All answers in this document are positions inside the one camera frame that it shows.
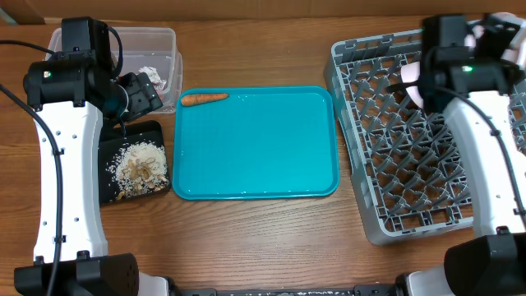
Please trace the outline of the teal serving tray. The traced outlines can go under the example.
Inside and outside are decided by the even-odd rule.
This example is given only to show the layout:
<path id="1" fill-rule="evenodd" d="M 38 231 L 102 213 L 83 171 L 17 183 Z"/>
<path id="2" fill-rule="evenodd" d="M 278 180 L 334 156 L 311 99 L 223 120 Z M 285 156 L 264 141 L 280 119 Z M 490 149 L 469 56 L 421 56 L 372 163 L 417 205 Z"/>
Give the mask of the teal serving tray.
<path id="1" fill-rule="evenodd" d="M 339 186 L 335 115 L 320 86 L 195 88 L 177 105 L 172 187 L 189 201 L 326 197 Z"/>

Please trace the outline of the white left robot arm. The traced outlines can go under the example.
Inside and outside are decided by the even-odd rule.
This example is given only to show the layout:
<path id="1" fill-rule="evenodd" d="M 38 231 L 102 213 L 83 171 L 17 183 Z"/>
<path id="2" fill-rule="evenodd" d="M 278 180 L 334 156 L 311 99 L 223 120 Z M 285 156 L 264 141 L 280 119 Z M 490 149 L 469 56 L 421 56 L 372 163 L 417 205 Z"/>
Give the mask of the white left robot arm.
<path id="1" fill-rule="evenodd" d="M 105 127 L 159 109 L 144 74 L 122 73 L 117 31 L 90 17 L 62 21 L 62 48 L 30 65 L 21 107 L 39 137 L 41 211 L 33 264 L 14 271 L 23 295 L 175 295 L 168 277 L 136 258 L 109 255 L 99 208 L 99 139 Z"/>

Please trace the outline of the clear plastic waste bin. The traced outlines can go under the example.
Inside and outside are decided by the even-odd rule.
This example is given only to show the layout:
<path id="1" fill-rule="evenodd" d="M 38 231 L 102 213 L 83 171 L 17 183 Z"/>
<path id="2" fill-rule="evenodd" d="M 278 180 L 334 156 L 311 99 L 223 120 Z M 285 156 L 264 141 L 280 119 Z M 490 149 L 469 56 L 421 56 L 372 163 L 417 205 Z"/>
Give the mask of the clear plastic waste bin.
<path id="1" fill-rule="evenodd" d="M 163 90 L 157 90 L 163 106 L 159 109 L 173 113 L 182 86 L 181 54 L 176 45 L 175 32 L 169 28 L 117 28 L 92 19 L 70 19 L 58 30 L 61 45 L 50 44 L 46 60 L 55 66 L 46 66 L 40 74 L 44 91 L 50 99 L 57 95 L 51 80 L 73 93 L 74 104 L 94 104 L 107 119 L 120 118 L 126 111 L 127 93 L 119 80 L 132 72 L 139 74 L 141 67 L 155 67 L 167 81 Z"/>

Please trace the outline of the grey dishwasher rack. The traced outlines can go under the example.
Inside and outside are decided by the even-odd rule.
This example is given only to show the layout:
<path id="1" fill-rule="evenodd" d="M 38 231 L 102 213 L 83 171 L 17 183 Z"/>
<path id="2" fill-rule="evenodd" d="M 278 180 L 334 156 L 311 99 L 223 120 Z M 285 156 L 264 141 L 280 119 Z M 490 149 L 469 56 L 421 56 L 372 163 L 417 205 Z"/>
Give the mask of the grey dishwasher rack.
<path id="1" fill-rule="evenodd" d="M 473 200 L 451 130 L 399 88 L 400 69 L 422 57 L 422 27 L 339 41 L 325 83 L 344 133 L 362 225 L 374 244 L 473 229 Z M 509 118 L 525 157 L 525 77 Z"/>

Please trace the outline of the orange carrot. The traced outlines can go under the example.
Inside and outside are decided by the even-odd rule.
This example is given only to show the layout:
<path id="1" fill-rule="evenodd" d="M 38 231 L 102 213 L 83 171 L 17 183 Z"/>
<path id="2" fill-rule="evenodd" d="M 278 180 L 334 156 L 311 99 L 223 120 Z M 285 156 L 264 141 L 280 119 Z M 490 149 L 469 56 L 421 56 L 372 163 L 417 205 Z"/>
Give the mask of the orange carrot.
<path id="1" fill-rule="evenodd" d="M 190 94 L 181 98 L 182 106 L 190 107 L 227 99 L 229 94 Z"/>

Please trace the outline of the white tissue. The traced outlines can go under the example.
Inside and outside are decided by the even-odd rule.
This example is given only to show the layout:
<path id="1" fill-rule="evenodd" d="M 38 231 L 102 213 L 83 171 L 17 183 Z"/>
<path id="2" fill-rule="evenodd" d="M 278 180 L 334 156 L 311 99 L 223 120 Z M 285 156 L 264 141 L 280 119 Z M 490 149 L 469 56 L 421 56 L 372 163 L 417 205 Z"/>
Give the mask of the white tissue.
<path id="1" fill-rule="evenodd" d="M 141 67 L 139 73 L 145 73 L 156 90 L 163 90 L 165 88 L 167 81 L 159 75 L 155 67 Z"/>

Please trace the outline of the black plastic tray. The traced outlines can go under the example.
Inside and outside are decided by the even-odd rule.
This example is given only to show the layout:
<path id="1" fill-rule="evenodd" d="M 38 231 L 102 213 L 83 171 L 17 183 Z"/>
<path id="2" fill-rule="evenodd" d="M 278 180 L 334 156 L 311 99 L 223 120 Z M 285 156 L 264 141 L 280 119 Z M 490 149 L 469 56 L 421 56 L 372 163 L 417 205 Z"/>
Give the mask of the black plastic tray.
<path id="1" fill-rule="evenodd" d="M 168 180 L 168 189 L 161 190 L 150 194 L 145 194 L 138 197 L 131 197 L 122 199 L 120 201 L 113 201 L 111 196 L 113 190 L 117 188 L 115 184 L 112 184 L 109 179 L 109 173 L 105 171 L 108 167 L 111 159 L 117 154 L 119 148 L 123 148 L 125 145 L 134 144 L 137 142 L 150 142 L 153 141 L 157 146 L 164 146 L 164 136 L 162 133 L 161 125 L 156 121 L 148 121 L 143 123 L 136 123 L 126 127 L 123 132 L 119 128 L 113 129 L 111 132 L 104 135 L 103 140 L 99 143 L 99 203 L 101 205 L 108 205 L 128 199 L 146 197 L 155 193 L 166 192 L 171 188 L 171 182 Z"/>

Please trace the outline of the rice and peanut scraps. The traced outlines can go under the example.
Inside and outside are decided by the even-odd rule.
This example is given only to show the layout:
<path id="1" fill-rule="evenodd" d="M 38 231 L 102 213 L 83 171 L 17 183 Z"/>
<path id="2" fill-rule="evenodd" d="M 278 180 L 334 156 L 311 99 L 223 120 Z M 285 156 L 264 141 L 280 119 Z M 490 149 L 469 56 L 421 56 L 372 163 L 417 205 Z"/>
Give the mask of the rice and peanut scraps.
<path id="1" fill-rule="evenodd" d="M 153 141 L 137 142 L 119 148 L 105 169 L 113 190 L 111 199 L 138 197 L 168 189 L 168 162 L 163 146 Z"/>

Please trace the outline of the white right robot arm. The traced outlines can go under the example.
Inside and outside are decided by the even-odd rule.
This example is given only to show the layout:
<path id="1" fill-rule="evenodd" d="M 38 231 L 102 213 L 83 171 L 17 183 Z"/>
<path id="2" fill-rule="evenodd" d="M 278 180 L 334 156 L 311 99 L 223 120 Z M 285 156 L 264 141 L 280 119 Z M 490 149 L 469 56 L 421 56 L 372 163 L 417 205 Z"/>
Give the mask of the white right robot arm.
<path id="1" fill-rule="evenodd" d="M 422 22 L 422 57 L 399 88 L 440 113 L 459 151 L 473 200 L 474 239 L 447 250 L 442 265 L 402 275 L 407 295 L 525 292 L 525 157 L 509 118 L 525 77 L 525 21 L 507 12 L 470 25 L 462 14 Z"/>

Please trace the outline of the pink bowl with food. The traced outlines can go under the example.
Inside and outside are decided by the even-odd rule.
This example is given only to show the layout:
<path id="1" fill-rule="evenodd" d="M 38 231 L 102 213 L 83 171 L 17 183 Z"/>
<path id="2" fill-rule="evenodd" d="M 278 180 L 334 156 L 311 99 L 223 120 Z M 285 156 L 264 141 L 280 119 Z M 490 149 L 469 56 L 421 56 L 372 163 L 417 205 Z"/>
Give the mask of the pink bowl with food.
<path id="1" fill-rule="evenodd" d="M 407 65 L 402 66 L 400 69 L 400 75 L 403 83 L 417 82 L 420 76 L 420 62 L 411 62 Z M 420 109 L 424 107 L 424 101 L 418 92 L 417 86 L 407 87 L 406 92 L 410 99 Z"/>

